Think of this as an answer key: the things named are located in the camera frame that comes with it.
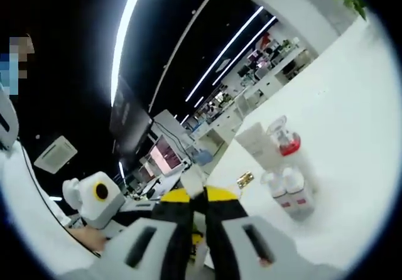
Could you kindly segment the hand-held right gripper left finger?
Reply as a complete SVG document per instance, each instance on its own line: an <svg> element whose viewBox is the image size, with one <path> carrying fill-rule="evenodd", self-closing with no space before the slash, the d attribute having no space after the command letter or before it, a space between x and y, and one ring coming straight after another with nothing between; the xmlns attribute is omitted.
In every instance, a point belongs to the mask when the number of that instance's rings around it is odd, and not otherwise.
<svg viewBox="0 0 402 280"><path fill-rule="evenodd" d="M183 188L168 192L150 218L139 218L107 245L104 279L185 279L193 211Z"/></svg>

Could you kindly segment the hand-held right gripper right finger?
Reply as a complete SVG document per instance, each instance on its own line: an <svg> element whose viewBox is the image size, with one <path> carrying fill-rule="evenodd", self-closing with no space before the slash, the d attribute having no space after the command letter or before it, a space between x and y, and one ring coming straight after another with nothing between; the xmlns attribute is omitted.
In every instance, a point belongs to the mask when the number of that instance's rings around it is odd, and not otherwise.
<svg viewBox="0 0 402 280"><path fill-rule="evenodd" d="M259 216L250 216L233 192L204 188L207 243L217 279L296 279L295 243Z"/></svg>

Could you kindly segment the person's left hand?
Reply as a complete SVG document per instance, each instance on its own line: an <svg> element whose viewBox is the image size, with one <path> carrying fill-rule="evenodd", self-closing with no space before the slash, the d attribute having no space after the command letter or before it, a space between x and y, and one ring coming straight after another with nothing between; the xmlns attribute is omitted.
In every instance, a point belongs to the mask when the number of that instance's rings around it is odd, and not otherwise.
<svg viewBox="0 0 402 280"><path fill-rule="evenodd" d="M73 237L91 251L102 252L104 250L107 239L99 230L89 226L67 230Z"/></svg>

